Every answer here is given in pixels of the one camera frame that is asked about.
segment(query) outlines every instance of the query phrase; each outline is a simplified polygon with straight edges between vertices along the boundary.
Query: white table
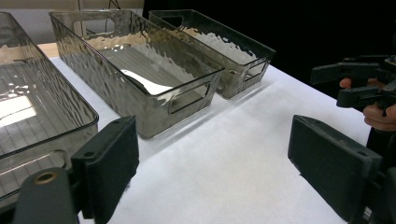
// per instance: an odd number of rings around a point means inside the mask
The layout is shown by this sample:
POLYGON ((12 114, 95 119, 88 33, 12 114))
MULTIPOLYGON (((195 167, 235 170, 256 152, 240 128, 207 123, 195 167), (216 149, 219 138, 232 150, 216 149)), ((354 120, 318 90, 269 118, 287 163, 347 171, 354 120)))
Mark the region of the white table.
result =
MULTIPOLYGON (((99 130, 119 117, 65 63, 51 60, 99 113, 99 130)), ((335 103, 273 66, 231 100, 216 94, 208 108, 139 138, 137 174, 109 223, 345 223, 287 155, 295 114, 366 144, 370 126, 361 112, 335 103)))

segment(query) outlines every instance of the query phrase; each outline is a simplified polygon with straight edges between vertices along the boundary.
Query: dark background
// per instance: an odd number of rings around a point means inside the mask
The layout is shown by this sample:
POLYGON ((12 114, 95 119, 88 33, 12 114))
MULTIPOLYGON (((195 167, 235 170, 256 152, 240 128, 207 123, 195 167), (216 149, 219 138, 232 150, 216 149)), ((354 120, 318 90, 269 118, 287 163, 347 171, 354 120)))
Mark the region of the dark background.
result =
MULTIPOLYGON (((194 9, 276 50, 274 67, 310 85, 315 66, 345 57, 391 54, 396 1, 145 0, 153 9, 194 9)), ((333 98, 338 81, 313 88, 333 98)))

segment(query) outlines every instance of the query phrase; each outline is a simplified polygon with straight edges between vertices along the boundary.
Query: bolt hole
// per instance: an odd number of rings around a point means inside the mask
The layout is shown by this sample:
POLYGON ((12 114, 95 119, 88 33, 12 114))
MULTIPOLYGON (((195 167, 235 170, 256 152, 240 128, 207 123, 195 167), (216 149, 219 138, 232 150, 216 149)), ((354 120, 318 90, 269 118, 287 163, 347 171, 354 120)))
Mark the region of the bolt hole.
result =
POLYGON ((35 183, 37 185, 43 185, 51 182, 56 178, 57 174, 54 172, 46 172, 35 178, 35 183))

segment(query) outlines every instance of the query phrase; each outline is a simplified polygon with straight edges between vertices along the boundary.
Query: human hand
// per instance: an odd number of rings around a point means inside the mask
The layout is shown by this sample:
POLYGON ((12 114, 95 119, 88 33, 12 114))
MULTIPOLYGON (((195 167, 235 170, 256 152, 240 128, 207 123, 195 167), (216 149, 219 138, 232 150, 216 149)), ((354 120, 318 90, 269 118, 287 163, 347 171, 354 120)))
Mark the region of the human hand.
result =
MULTIPOLYGON (((352 79, 346 77, 340 81, 341 88, 351 88, 352 79)), ((385 84, 379 82, 376 78, 370 78, 367 81, 367 86, 377 86, 382 88, 385 84)), ((389 106, 386 109, 386 116, 383 117, 384 109, 378 104, 367 105, 363 109, 364 122, 373 128, 384 132, 396 131, 396 105, 389 106)))
POLYGON ((367 105, 363 109, 364 122, 373 128, 384 132, 396 131, 396 105, 386 109, 387 115, 383 117, 383 109, 377 103, 367 105))
MULTIPOLYGON (((339 84, 341 88, 349 89, 352 87, 352 79, 349 77, 344 77, 339 84)), ((376 78, 369 78, 367 80, 367 86, 377 86, 378 88, 382 88, 385 86, 385 84, 378 81, 376 78)))

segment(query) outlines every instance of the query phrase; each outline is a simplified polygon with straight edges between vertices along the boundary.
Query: gray translucent bin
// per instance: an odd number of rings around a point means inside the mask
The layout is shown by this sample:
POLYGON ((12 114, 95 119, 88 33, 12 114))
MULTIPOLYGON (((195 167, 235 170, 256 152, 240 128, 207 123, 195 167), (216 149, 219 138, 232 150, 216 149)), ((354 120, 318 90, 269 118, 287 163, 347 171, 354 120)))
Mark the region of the gray translucent bin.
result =
POLYGON ((49 15, 61 59, 142 138, 210 105, 223 66, 131 10, 49 15))
POLYGON ((13 16, 0 12, 0 213, 29 175, 70 168, 98 120, 13 16))
POLYGON ((225 67, 217 93, 226 99, 260 82, 276 53, 195 10, 151 10, 148 19, 225 67))

